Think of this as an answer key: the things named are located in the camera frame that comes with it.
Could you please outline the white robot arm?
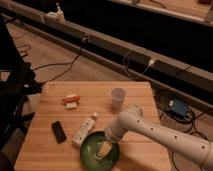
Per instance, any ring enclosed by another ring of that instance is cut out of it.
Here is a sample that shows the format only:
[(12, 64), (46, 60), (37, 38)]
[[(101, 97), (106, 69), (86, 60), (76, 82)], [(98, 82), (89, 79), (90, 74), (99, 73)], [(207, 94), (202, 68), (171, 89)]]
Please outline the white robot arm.
[(104, 134), (107, 141), (117, 143), (128, 131), (146, 136), (206, 171), (213, 171), (213, 142), (155, 124), (143, 117), (137, 105), (122, 110), (105, 128)]

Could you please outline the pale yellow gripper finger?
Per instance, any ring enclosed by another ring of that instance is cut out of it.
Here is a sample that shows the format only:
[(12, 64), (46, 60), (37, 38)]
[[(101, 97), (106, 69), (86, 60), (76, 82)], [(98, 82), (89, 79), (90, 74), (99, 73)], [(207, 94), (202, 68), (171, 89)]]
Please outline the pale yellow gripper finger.
[(112, 143), (108, 141), (104, 141), (102, 145), (100, 146), (100, 149), (97, 155), (99, 157), (105, 157), (110, 152), (111, 149), (112, 149)]

